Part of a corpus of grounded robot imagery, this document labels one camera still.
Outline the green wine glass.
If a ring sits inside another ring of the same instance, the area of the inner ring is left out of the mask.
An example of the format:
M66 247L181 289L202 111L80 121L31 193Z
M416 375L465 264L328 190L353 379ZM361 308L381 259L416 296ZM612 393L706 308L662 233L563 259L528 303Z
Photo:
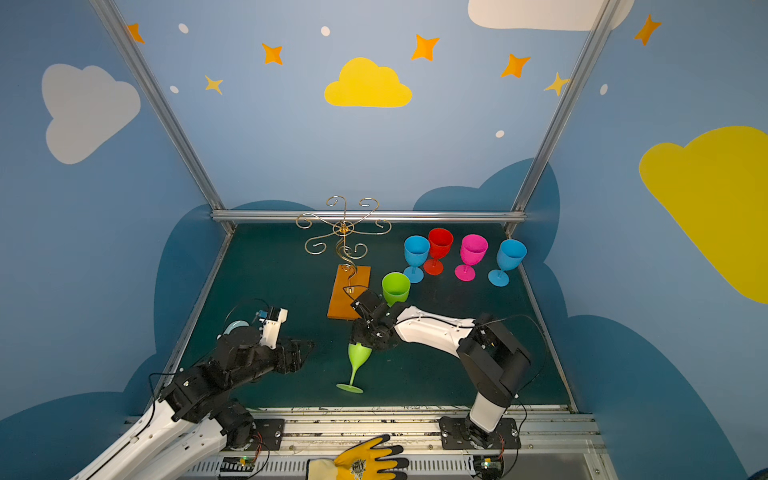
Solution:
M351 374L347 383L337 383L336 387L342 391L352 394L362 394L363 390L354 385L358 370L368 361L372 354L372 349L361 343L350 343L348 345L348 359L351 365Z
M393 306L395 303L404 303L408 299L411 282L405 274L391 272L383 277L381 286L387 305Z

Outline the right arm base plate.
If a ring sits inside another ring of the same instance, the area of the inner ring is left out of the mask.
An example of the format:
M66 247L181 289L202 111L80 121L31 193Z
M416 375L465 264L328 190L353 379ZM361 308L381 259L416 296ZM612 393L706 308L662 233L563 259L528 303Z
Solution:
M488 433L475 426L469 417L443 416L438 420L440 440L444 450L501 450L521 447L517 423L502 417Z

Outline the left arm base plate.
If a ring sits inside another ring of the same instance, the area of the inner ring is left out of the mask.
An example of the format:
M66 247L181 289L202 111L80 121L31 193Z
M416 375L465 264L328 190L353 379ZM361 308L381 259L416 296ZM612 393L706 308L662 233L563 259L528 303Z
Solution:
M256 418L238 427L233 434L232 450L278 451L284 436L285 420L282 418Z

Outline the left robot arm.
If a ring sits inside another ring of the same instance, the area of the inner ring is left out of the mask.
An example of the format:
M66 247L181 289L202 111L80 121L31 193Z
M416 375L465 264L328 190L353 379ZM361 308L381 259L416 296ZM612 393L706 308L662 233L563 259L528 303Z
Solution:
M152 406L75 479L177 479L197 462L256 437L254 417L232 391L268 373L299 371L314 343L239 326L211 356L172 376Z

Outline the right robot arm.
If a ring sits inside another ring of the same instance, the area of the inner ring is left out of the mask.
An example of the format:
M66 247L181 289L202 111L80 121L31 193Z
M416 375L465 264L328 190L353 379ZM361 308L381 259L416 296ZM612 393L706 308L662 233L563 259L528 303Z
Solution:
M354 299L351 308L358 314L352 345L384 351L398 342L415 343L458 358L477 390L466 429L480 437L495 432L532 366L528 350L490 314L452 318L402 302L388 305L370 290Z

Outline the red wine glass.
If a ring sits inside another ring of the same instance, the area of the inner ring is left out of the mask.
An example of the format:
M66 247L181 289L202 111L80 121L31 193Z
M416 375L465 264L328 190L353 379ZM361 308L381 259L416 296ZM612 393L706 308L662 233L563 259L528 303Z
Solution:
M454 237L445 228L434 228L427 235L427 239L430 246L429 258L424 263L423 268L427 274L438 276L444 271L441 260L450 252Z

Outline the pink wine glass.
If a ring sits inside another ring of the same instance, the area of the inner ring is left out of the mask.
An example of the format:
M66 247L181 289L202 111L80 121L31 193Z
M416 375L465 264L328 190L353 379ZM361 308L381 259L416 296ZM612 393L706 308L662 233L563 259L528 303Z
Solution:
M466 235L460 245L461 264L455 270L455 276L463 282L475 279L474 266L480 263L488 250L488 241L479 234Z

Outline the blue wine glass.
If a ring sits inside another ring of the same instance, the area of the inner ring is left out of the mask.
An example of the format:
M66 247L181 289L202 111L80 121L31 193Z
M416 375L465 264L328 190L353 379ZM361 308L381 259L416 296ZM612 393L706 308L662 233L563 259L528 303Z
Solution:
M528 253L527 247L514 239L504 240L496 255L497 269L488 273L489 282L496 287L505 287L509 284L508 271L517 268Z
M426 237L412 235L404 242L404 257L408 267L403 274L411 284L420 283L424 279L424 271L421 267L426 262L430 252L430 243Z

